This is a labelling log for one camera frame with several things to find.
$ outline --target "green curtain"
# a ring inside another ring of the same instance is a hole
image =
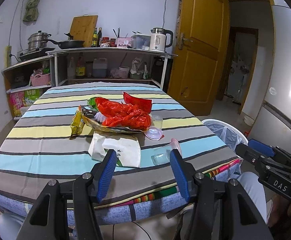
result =
[[[26,4],[26,12],[23,17],[24,22],[34,22],[38,19],[38,4],[40,0],[29,0]]]

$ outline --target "frying pan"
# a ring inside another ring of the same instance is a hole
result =
[[[70,40],[67,41],[55,41],[51,39],[46,39],[42,41],[51,41],[53,44],[56,44],[59,46],[60,49],[74,49],[74,48],[82,48],[84,45],[84,41],[77,41],[73,40],[73,36],[70,35],[70,33],[65,33],[68,37],[70,37]]]

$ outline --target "electric kettle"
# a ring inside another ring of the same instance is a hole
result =
[[[173,32],[164,28],[153,28],[151,30],[150,50],[165,52],[165,48],[172,45]],[[170,34],[170,43],[166,45],[167,35]]]

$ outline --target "refrigerator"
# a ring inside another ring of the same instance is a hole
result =
[[[291,154],[291,9],[272,6],[275,48],[270,83],[248,139]]]

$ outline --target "trash can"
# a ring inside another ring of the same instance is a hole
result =
[[[214,132],[228,147],[235,152],[239,143],[248,144],[247,138],[235,127],[216,119],[205,119],[202,123]]]

